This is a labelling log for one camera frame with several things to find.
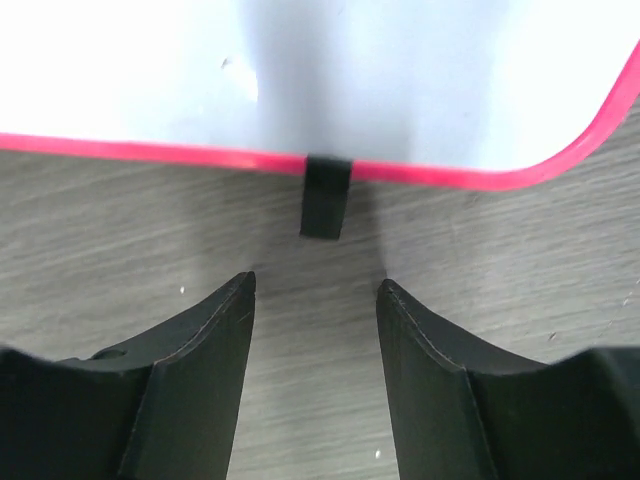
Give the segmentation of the pink framed whiteboard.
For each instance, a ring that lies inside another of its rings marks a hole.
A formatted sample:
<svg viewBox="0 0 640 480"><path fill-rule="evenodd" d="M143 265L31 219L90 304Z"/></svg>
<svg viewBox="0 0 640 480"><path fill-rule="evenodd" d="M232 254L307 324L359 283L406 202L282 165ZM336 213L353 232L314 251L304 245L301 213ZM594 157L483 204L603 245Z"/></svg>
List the pink framed whiteboard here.
<svg viewBox="0 0 640 480"><path fill-rule="evenodd" d="M638 94L635 1L1 5L5 150L513 190Z"/></svg>

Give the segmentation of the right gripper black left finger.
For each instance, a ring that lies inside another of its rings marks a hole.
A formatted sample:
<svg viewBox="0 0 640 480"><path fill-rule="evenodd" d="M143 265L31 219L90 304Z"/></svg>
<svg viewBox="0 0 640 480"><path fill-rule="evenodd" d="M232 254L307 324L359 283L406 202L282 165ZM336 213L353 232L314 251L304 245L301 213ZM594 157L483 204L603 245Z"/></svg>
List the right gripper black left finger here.
<svg viewBox="0 0 640 480"><path fill-rule="evenodd" d="M1 350L5 479L223 479L255 317L243 272L87 359Z"/></svg>

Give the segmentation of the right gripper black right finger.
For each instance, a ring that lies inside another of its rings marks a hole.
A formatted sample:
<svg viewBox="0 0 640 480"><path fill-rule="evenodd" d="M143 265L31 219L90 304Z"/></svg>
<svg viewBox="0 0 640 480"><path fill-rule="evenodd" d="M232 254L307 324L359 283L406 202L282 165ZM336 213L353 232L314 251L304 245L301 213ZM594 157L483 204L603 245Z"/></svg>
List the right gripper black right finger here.
<svg viewBox="0 0 640 480"><path fill-rule="evenodd" d="M376 317L403 479L635 479L639 351L552 364L501 349L393 280Z"/></svg>

